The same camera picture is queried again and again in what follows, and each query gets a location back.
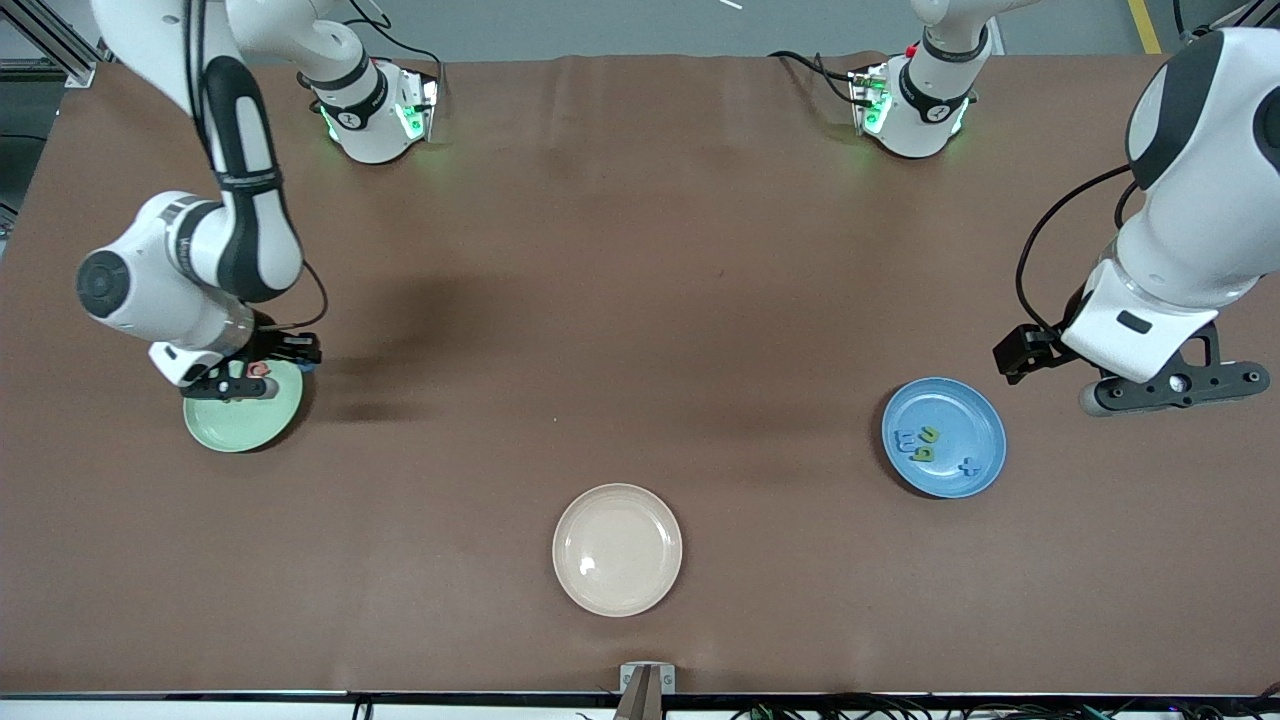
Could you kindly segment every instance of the gray floor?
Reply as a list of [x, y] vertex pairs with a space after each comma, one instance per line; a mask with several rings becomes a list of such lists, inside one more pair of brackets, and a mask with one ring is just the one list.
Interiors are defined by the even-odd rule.
[[[78, 28], [92, 24], [87, 0], [51, 1]], [[1187, 23], [1212, 20], [1242, 1], [1184, 0]], [[362, 3], [372, 6], [370, 0]], [[1266, 0], [1266, 6], [1276, 3]], [[920, 35], [908, 0], [380, 0], [380, 5], [394, 20], [396, 37], [447, 61], [765, 55], [782, 49], [827, 55], [865, 49], [896, 53]], [[1179, 41], [1170, 3], [1147, 0], [1147, 5], [1162, 47], [1175, 50]], [[339, 4], [332, 17], [356, 15]], [[1010, 54], [1143, 50], [1128, 0], [1043, 0], [1001, 15], [1000, 27]], [[358, 32], [374, 54], [406, 54], [372, 28]], [[13, 28], [0, 23], [0, 59], [32, 54]], [[61, 94], [56, 83], [6, 82], [0, 72], [0, 133], [46, 135]], [[0, 200], [20, 209], [38, 158], [40, 143], [0, 140]]]

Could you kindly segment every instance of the blue plate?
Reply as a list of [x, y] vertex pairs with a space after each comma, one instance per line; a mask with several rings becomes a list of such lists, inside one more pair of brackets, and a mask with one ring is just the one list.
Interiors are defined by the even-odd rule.
[[1005, 465], [1005, 425], [996, 409], [950, 378], [922, 378], [893, 393], [881, 438], [893, 469], [936, 497], [977, 495]]

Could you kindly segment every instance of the white plate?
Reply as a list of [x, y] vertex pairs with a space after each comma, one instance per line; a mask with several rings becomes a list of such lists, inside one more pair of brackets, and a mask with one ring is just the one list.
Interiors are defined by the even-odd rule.
[[680, 574], [680, 525], [657, 495], [613, 483], [570, 503], [556, 525], [552, 562], [573, 602], [605, 618], [649, 610]]

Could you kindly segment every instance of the brown table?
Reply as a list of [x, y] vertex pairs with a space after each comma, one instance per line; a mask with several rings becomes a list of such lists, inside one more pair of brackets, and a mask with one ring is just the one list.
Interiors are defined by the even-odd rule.
[[[333, 311], [307, 421], [201, 448], [143, 342], [72, 279], [152, 193], [212, 184], [184, 118], [119, 67], [72, 92], [0, 273], [0, 689], [1254, 692], [1280, 670], [1280, 391], [1097, 420], [1083, 364], [1010, 388], [1034, 220], [1124, 160], [1153, 58], [995, 59], [947, 151], [893, 159], [776, 60], [451, 68], [439, 147], [347, 161], [288, 68], [260, 78]], [[1114, 181], [1042, 237], [1057, 313]], [[270, 306], [306, 316], [306, 284]], [[1280, 368], [1280, 283], [1222, 318]], [[879, 411], [984, 392], [1000, 480], [902, 489]], [[631, 482], [685, 566], [637, 618], [580, 610], [549, 543]]]

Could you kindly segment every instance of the yellow floor line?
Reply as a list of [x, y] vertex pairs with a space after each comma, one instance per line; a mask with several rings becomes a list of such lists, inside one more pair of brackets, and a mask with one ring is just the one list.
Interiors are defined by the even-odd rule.
[[1133, 15], [1133, 24], [1138, 28], [1138, 37], [1142, 40], [1142, 51], [1148, 55], [1160, 55], [1160, 38], [1156, 37], [1156, 28], [1151, 24], [1151, 13], [1147, 12], [1146, 0], [1129, 0], [1129, 14]]

